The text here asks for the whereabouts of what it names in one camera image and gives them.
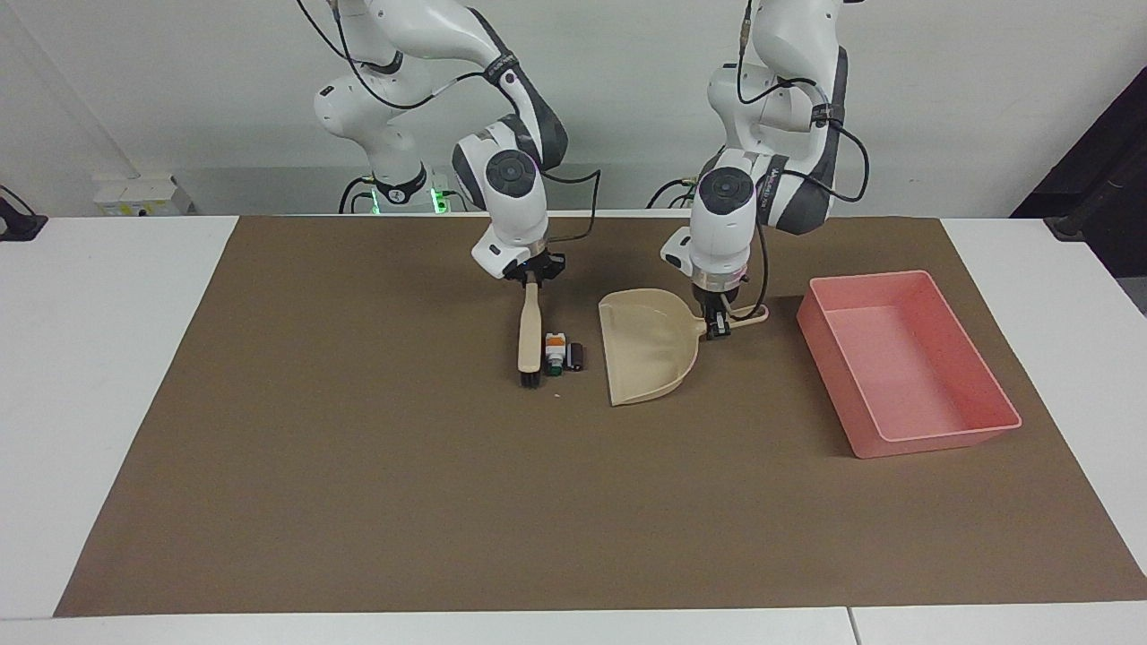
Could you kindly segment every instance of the black cable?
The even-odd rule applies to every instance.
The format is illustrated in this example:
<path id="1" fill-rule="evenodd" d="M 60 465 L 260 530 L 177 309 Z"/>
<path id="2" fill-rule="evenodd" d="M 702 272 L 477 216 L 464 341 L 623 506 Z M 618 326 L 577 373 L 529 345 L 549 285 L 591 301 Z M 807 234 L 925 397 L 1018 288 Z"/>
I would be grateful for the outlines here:
<path id="1" fill-rule="evenodd" d="M 765 304 L 765 292 L 768 290 L 768 244 L 765 243 L 765 227 L 759 223 L 757 224 L 757 240 L 760 241 L 760 295 L 757 296 L 757 304 L 752 306 L 752 311 L 743 317 L 739 318 L 733 316 L 732 311 L 728 312 L 729 318 L 736 322 L 744 322 L 746 320 L 752 318 Z"/>
<path id="2" fill-rule="evenodd" d="M 752 0 L 748 0 L 744 5 L 744 20 L 741 23 L 741 44 L 740 49 L 736 55 L 736 98 L 742 104 L 751 106 L 757 101 L 764 99 L 765 96 L 777 92 L 778 90 L 783 90 L 786 87 L 793 87 L 794 84 L 802 83 L 810 87 L 817 87 L 817 81 L 811 78 L 781 78 L 777 77 L 777 85 L 773 85 L 768 90 L 765 90 L 760 94 L 757 94 L 752 99 L 744 98 L 744 90 L 741 85 L 741 79 L 744 76 L 744 52 L 749 46 L 749 33 L 752 30 Z"/>
<path id="3" fill-rule="evenodd" d="M 338 201 L 338 215 L 346 213 L 346 201 L 351 199 L 351 191 L 361 184 L 369 185 L 370 181 L 365 177 L 356 178 L 353 181 L 346 185 L 346 189 L 343 191 L 343 199 Z"/>
<path id="4" fill-rule="evenodd" d="M 848 139 L 850 139 L 853 143 L 856 143 L 857 148 L 860 150 L 860 155 L 864 157 L 864 182 L 860 185 L 860 192 L 857 193 L 856 196 L 842 195 L 842 194 L 837 193 L 836 191 L 834 191 L 832 186 L 827 186 L 824 181 L 821 181 L 821 180 L 819 180 L 819 179 L 817 179 L 814 177 L 810 177 L 810 176 L 807 176 L 807 174 L 805 174 L 803 172 L 799 172 L 799 171 L 796 171 L 796 170 L 788 170 L 788 169 L 786 169 L 783 172 L 785 172 L 785 174 L 791 174 L 793 177 L 799 177 L 801 179 L 804 179 L 805 181 L 811 181 L 818 188 L 820 188 L 821 191 L 827 192 L 829 195 L 836 197 L 837 200 L 841 200 L 842 202 L 848 202 L 850 204 L 855 204 L 855 203 L 859 202 L 860 200 L 863 200 L 865 193 L 868 192 L 868 179 L 872 176 L 872 160 L 868 158 L 868 148 L 865 147 L 864 142 L 860 141 L 860 139 L 858 139 L 855 134 L 852 134 L 851 132 L 849 132 L 848 130 L 845 130 L 844 125 L 842 125 L 840 121 L 830 119 L 828 122 L 828 126 L 832 127 L 833 130 L 840 132 L 841 134 L 843 134 L 844 137 L 846 137 Z"/>
<path id="5" fill-rule="evenodd" d="M 669 208 L 671 208 L 671 209 L 676 208 L 674 204 L 677 204 L 677 202 L 681 202 L 681 208 L 685 208 L 686 205 L 688 205 L 688 202 L 689 202 L 689 200 L 692 197 L 693 197 L 693 193 L 686 193 L 684 195 L 679 195 L 677 197 L 673 197 L 673 201 L 669 202 Z"/>
<path id="6" fill-rule="evenodd" d="M 358 212 L 358 201 L 361 199 L 374 200 L 374 193 L 359 193 L 351 200 L 351 213 Z"/>
<path id="7" fill-rule="evenodd" d="M 481 71 L 471 71 L 469 73 L 463 73 L 462 76 L 459 76 L 454 80 L 447 83 L 440 90 L 436 90 L 436 91 L 431 92 L 429 96 L 427 96 L 426 99 L 422 99 L 418 103 L 412 103 L 409 106 L 404 106 L 404 104 L 400 104 L 400 103 L 392 103 L 392 102 L 383 99 L 382 96 L 380 96 L 374 90 L 370 88 L 369 85 L 367 85 L 366 79 L 362 78 L 362 72 L 359 71 L 358 64 L 356 63 L 356 61 L 353 59 L 351 59 L 351 47 L 350 47 L 350 45 L 346 44 L 346 30 L 343 29 L 343 18 L 342 18 L 342 16 L 338 15 L 337 11 L 335 13 L 335 26 L 338 28 L 338 44 L 343 46 L 343 59 L 348 63 L 350 63 L 351 71 L 354 72 L 354 78 L 357 78 L 358 81 L 359 81 L 359 84 L 362 85 L 362 88 L 366 90 L 367 94 L 374 96 L 375 100 L 377 100 L 382 104 L 384 104 L 384 106 L 387 106 L 389 108 L 393 108 L 396 110 L 415 110 L 415 109 L 421 108 L 422 106 L 429 103 L 430 101 L 435 100 L 438 96 L 438 94 L 440 94 L 442 92 L 445 92 L 447 88 L 454 86 L 458 83 L 461 83 L 461 81 L 463 81 L 463 80 L 466 80 L 468 78 L 479 78 L 479 77 L 484 77 L 485 76 Z"/>
<path id="8" fill-rule="evenodd" d="M 541 171 L 541 176 L 551 181 L 556 181 L 559 184 L 565 184 L 565 185 L 585 184 L 591 179 L 593 180 L 593 203 L 590 210 L 590 226 L 585 230 L 585 233 L 582 233 L 580 235 L 569 235 L 565 238 L 554 238 L 553 240 L 549 240 L 549 242 L 551 243 L 576 242 L 578 240 L 584 240 L 588 238 L 590 234 L 593 233 L 593 225 L 596 224 L 598 222 L 598 195 L 601 188 L 601 169 L 599 168 L 598 170 L 591 172 L 590 174 L 586 174 L 585 177 L 578 179 L 564 179 L 561 177 L 554 177 L 553 174 L 549 174 L 544 170 Z"/>
<path id="9" fill-rule="evenodd" d="M 458 197 L 462 202 L 462 210 L 470 212 L 470 202 L 461 191 L 446 191 L 443 195 L 446 197 Z"/>
<path id="10" fill-rule="evenodd" d="M 661 188 L 657 188 L 657 192 L 653 194 L 653 199 L 649 200 L 648 204 L 646 204 L 646 210 L 651 209 L 657 203 L 657 200 L 660 200 L 661 196 L 664 195 L 666 191 L 669 191 L 670 188 L 673 188 L 674 186 L 685 186 L 685 187 L 688 187 L 688 184 L 686 184 L 686 181 L 684 179 L 674 179 L 674 180 L 670 181 L 669 184 L 665 184 Z"/>
<path id="11" fill-rule="evenodd" d="M 19 195 L 13 193 L 11 188 L 5 186 L 3 184 L 0 184 L 0 191 L 3 191 L 5 193 L 11 195 L 11 199 L 16 200 L 19 203 L 19 205 L 24 207 L 24 209 L 28 210 L 28 215 L 36 217 L 36 211 L 32 210 L 32 207 L 28 205 L 28 202 L 25 202 Z"/>
<path id="12" fill-rule="evenodd" d="M 317 23 L 314 21 L 314 17 L 311 16 L 311 11 L 306 10 L 306 7 L 303 6 L 303 0 L 295 0 L 295 3 L 298 5 L 299 10 L 303 11 L 304 16 L 306 16 L 306 22 L 311 23 L 311 26 L 313 26 L 314 31 L 319 33 L 319 36 L 322 38 L 322 41 L 327 44 L 327 47 L 330 47 L 330 50 L 334 52 L 336 56 L 345 61 L 346 56 L 338 50 L 338 47 L 335 47 L 334 42 L 330 41 L 330 38 L 327 37 L 327 32 L 322 31 L 322 28 L 319 26 L 319 23 Z"/>

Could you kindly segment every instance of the white table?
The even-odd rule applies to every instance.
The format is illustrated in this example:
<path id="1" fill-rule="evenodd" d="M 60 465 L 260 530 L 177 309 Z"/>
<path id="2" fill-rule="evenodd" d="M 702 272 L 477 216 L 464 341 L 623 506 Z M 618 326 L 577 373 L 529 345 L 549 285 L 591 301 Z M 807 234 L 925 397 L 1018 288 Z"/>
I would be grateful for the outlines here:
<path id="1" fill-rule="evenodd" d="M 235 222 L 56 219 L 36 243 L 0 244 L 0 379 L 9 388 L 0 391 L 0 644 L 1075 645 L 1147 638 L 1147 603 L 48 620 Z M 1041 223 L 945 226 L 1144 566 L 1147 319 L 1086 247 L 1055 242 Z"/>

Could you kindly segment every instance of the dustpan handle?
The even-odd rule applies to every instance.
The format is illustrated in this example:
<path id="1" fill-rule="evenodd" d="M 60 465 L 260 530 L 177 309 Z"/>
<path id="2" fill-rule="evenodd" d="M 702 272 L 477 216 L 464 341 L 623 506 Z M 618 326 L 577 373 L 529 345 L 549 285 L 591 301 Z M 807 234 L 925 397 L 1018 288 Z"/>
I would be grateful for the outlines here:
<path id="1" fill-rule="evenodd" d="M 759 325 L 760 322 L 764 322 L 765 320 L 768 320 L 768 308 L 765 306 L 763 309 L 765 310 L 765 312 L 762 313 L 760 316 L 757 316 L 755 318 L 750 318 L 748 320 L 740 320 L 740 321 L 733 320 L 733 321 L 731 321 L 728 324 L 728 328 L 729 329 L 740 329 L 741 327 L 749 327 L 750 325 Z M 746 309 L 740 309 L 738 311 L 734 311 L 733 316 L 736 316 L 736 317 L 748 316 L 749 313 L 752 312 L 752 310 L 754 310 L 754 308 L 751 308 L 751 306 L 746 308 Z"/>

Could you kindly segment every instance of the wall outlet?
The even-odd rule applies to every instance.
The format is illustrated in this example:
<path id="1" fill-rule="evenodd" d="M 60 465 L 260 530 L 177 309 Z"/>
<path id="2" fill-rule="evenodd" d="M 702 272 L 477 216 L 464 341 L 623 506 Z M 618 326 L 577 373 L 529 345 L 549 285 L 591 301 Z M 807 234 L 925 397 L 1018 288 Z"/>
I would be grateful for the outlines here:
<path id="1" fill-rule="evenodd" d="M 171 217 L 194 215 L 192 197 L 170 174 L 128 180 L 97 181 L 95 205 L 112 217 Z"/>
<path id="2" fill-rule="evenodd" d="M 453 210 L 450 203 L 450 171 L 445 168 L 434 168 L 430 170 L 430 197 L 434 211 L 438 215 L 450 215 Z"/>

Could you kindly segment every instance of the black object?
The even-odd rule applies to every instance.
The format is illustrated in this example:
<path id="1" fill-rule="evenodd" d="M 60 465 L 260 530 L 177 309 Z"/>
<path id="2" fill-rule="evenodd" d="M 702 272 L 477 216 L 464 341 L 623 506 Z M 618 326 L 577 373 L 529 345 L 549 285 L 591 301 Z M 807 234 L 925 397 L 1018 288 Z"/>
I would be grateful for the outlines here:
<path id="1" fill-rule="evenodd" d="M 427 166 L 426 164 L 422 164 L 419 169 L 418 177 L 405 184 L 384 184 L 377 178 L 370 182 L 379 188 L 379 192 L 382 193 L 382 196 L 385 197 L 388 202 L 395 204 L 396 207 L 400 207 L 411 203 L 414 195 L 419 194 L 419 191 L 427 185 L 427 179 L 429 179 Z"/>
<path id="2" fill-rule="evenodd" d="M 24 201 L 24 197 L 21 197 L 19 195 L 14 193 L 11 188 L 5 186 L 3 184 L 0 184 L 0 193 L 7 193 L 9 197 L 16 200 L 16 203 L 24 207 L 24 210 L 28 211 L 28 215 L 37 215 L 36 209 L 28 205 L 28 202 Z"/>
<path id="3" fill-rule="evenodd" d="M 717 164 L 717 157 L 713 157 L 712 163 L 713 163 L 713 165 Z M 684 179 L 674 179 L 674 180 L 670 181 L 669 184 L 665 184 L 661 188 L 657 188 L 657 192 L 653 194 L 653 199 L 650 199 L 649 203 L 646 204 L 646 210 L 649 210 L 653 207 L 657 205 L 657 200 L 660 200 L 661 196 L 665 194 L 665 191 L 669 191 L 670 188 L 672 188 L 674 186 L 685 186 L 686 188 L 688 188 L 688 184 L 686 184 Z"/>
<path id="4" fill-rule="evenodd" d="M 590 225 L 586 226 L 584 233 L 578 233 L 577 235 L 564 235 L 561 238 L 554 238 L 549 240 L 551 243 L 557 244 L 562 242 L 576 242 L 578 240 L 584 240 L 593 234 L 593 226 L 598 223 L 598 195 L 601 191 L 601 169 L 586 174 L 585 177 L 579 177 L 577 179 L 565 179 L 562 177 L 555 177 L 546 171 L 541 171 L 541 176 L 551 181 L 556 181 L 559 184 L 575 185 L 585 184 L 586 181 L 593 181 L 593 197 L 590 203 Z"/>
<path id="5" fill-rule="evenodd" d="M 701 180 L 697 196 L 709 212 L 728 215 L 752 200 L 752 178 L 739 168 L 718 168 Z"/>
<path id="6" fill-rule="evenodd" d="M 777 188 L 780 186 L 781 176 L 785 174 L 785 165 L 789 158 L 785 155 L 773 155 L 768 160 L 768 168 L 757 180 L 757 225 L 768 226 L 768 216 L 773 212 L 773 202 L 777 201 Z"/>
<path id="7" fill-rule="evenodd" d="M 1046 217 L 1044 222 L 1063 242 L 1086 242 L 1084 227 L 1097 215 L 1117 203 L 1123 191 L 1147 186 L 1147 145 L 1140 146 L 1105 179 L 1070 215 Z"/>
<path id="8" fill-rule="evenodd" d="M 494 191 L 509 197 L 524 197 L 533 189 L 538 169 L 529 155 L 521 150 L 502 150 L 486 164 L 486 182 Z"/>
<path id="9" fill-rule="evenodd" d="M 367 181 L 367 179 L 364 178 L 364 177 L 358 177 L 358 178 L 353 179 L 350 184 L 348 184 L 346 188 L 343 188 L 343 196 L 342 196 L 341 200 L 338 200 L 338 215 L 343 215 L 343 213 L 346 212 L 346 202 L 350 201 L 351 193 L 354 191 L 356 187 L 358 187 L 358 186 L 360 186 L 362 184 L 370 184 L 370 182 Z"/>
<path id="10" fill-rule="evenodd" d="M 351 197 L 351 212 L 352 213 L 358 212 L 359 200 L 373 200 L 373 199 L 374 199 L 374 193 L 359 193 L 358 195 L 354 195 L 353 197 Z"/>
<path id="11" fill-rule="evenodd" d="M 812 123 L 826 125 L 830 122 L 844 123 L 844 106 L 821 103 L 812 108 Z"/>
<path id="12" fill-rule="evenodd" d="M 1147 69 L 1012 213 L 1086 241 L 1117 278 L 1147 275 Z"/>
<path id="13" fill-rule="evenodd" d="M 724 339 L 733 333 L 733 329 L 729 327 L 729 314 L 725 309 L 725 301 L 735 301 L 740 292 L 741 289 L 736 288 L 724 294 L 716 294 L 707 292 L 696 285 L 693 286 L 693 297 L 701 304 L 701 317 L 705 319 L 705 337 L 708 340 Z"/>
<path id="14" fill-rule="evenodd" d="M 828 123 L 828 127 L 829 127 L 829 130 L 832 130 L 832 132 L 834 132 L 836 134 L 843 134 L 848 140 L 850 140 L 853 143 L 856 143 L 857 150 L 859 150 L 860 151 L 860 156 L 864 157 L 864 180 L 860 184 L 860 191 L 856 195 L 845 195 L 845 194 L 836 192 L 835 188 L 833 188 L 828 184 L 825 184 L 824 181 L 821 181 L 820 179 L 817 179 L 816 177 L 813 177 L 811 174 L 805 174 L 805 173 L 796 171 L 796 170 L 785 170 L 785 174 L 791 174 L 794 177 L 799 177 L 799 178 L 804 179 L 806 184 L 812 184 L 813 186 L 816 186 L 820 191 L 824 191 L 825 193 L 828 193 L 829 195 L 836 197 L 837 200 L 841 200 L 842 202 L 848 202 L 850 204 L 855 204 L 855 203 L 859 202 L 860 200 L 863 200 L 864 196 L 865 196 L 865 194 L 868 192 L 868 181 L 869 181 L 869 179 L 872 179 L 872 157 L 868 155 L 868 148 L 864 145 L 864 141 L 861 141 L 856 134 L 852 134 L 851 132 L 849 132 L 848 129 L 845 129 L 843 125 L 841 125 L 841 122 L 838 122 L 838 121 L 829 121 L 827 123 Z"/>
<path id="15" fill-rule="evenodd" d="M 565 271 L 565 254 L 552 254 L 543 251 L 541 255 L 525 261 L 525 264 L 512 264 L 506 267 L 507 280 L 522 282 L 524 288 L 530 281 L 530 277 L 538 282 L 538 287 L 544 287 L 546 280 L 553 280 Z"/>
<path id="16" fill-rule="evenodd" d="M 689 200 L 692 200 L 695 196 L 696 195 L 692 191 L 685 193 L 684 195 L 678 195 L 678 196 L 673 197 L 673 201 L 669 202 L 669 208 L 670 209 L 677 208 L 677 202 L 681 202 L 681 208 L 685 208 L 686 204 L 689 203 Z"/>
<path id="17" fill-rule="evenodd" d="M 7 226 L 7 231 L 0 233 L 0 242 L 31 242 L 48 223 L 48 218 L 42 215 L 17 211 L 3 197 L 0 197 L 0 218 L 3 218 Z"/>
<path id="18" fill-rule="evenodd" d="M 582 372 L 585 370 L 585 345 L 582 343 L 570 343 L 565 352 L 565 368 L 570 372 Z"/>

